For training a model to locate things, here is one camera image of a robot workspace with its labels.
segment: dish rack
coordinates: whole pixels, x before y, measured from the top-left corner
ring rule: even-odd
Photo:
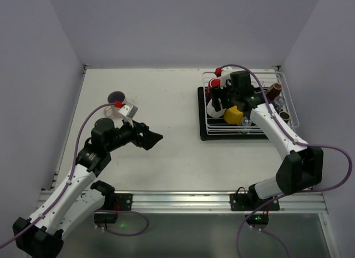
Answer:
[[[260,80],[263,89],[266,91],[273,83],[279,82],[282,85],[282,92],[280,96],[284,99],[285,104],[282,108],[283,111],[287,111],[290,114],[290,121],[288,125],[291,129],[295,129],[299,126],[298,117],[293,106],[291,99],[290,91],[288,89],[285,75],[282,72],[278,72],[274,69],[255,69],[252,70],[258,79]],[[251,83],[255,87],[256,91],[260,91],[260,87],[255,81],[253,76],[251,77]],[[206,106],[209,102],[209,99],[206,96],[207,88],[209,81],[212,78],[216,78],[214,72],[203,72],[202,74],[202,87],[199,89],[199,101],[203,100],[203,109],[200,111],[200,136],[201,140],[212,140],[212,139],[238,139],[238,138],[251,138],[259,139],[265,138],[263,131],[254,123],[250,126],[243,126],[241,124],[228,124],[225,122],[223,117],[212,118],[206,112]]]

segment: mug handle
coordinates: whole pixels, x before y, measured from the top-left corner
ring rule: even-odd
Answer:
[[[104,115],[107,118],[114,118],[115,117],[114,113],[115,113],[115,111],[111,105],[104,109]]]

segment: white mug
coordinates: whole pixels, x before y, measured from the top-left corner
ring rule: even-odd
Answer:
[[[107,97],[107,102],[109,103],[121,102],[122,104],[125,104],[127,103],[127,99],[123,92],[116,91],[110,93],[110,95]],[[119,110],[120,108],[110,105],[104,109],[104,115],[107,118],[118,118],[120,117],[118,114]]]

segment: white wire dish rack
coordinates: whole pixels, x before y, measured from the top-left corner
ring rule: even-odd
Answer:
[[[274,69],[252,69],[252,71],[256,74],[258,79],[261,81],[263,89],[267,90],[273,83],[280,83],[282,85],[282,92],[280,97],[284,99],[285,104],[282,108],[283,111],[287,111],[290,114],[290,121],[287,123],[290,128],[293,130],[299,126],[297,114],[295,108],[292,103],[290,91],[288,89],[285,75],[282,72],[278,72]],[[220,118],[212,118],[206,112],[206,106],[209,102],[209,98],[207,98],[206,92],[208,88],[209,81],[213,78],[216,78],[214,72],[204,72],[202,74],[202,83],[204,89],[204,102],[205,102],[205,126],[207,135],[240,135],[244,134],[247,138],[247,135],[261,135],[263,136],[264,133],[262,130],[255,125],[254,123],[250,126],[243,126],[241,124],[228,124],[225,122],[223,117]],[[255,91],[260,91],[260,87],[258,86],[257,82],[255,81],[254,77],[251,76],[251,82],[255,87]]]

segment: white table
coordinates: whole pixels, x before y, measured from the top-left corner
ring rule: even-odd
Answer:
[[[149,151],[128,144],[112,152],[99,179],[116,190],[236,190],[275,175],[281,159],[268,140],[200,140],[197,88],[204,71],[212,69],[88,69],[57,183],[70,169],[83,120],[115,90],[138,107],[136,121],[164,136]],[[268,76],[264,81],[275,82]],[[79,149],[102,117],[101,110],[88,122]]]

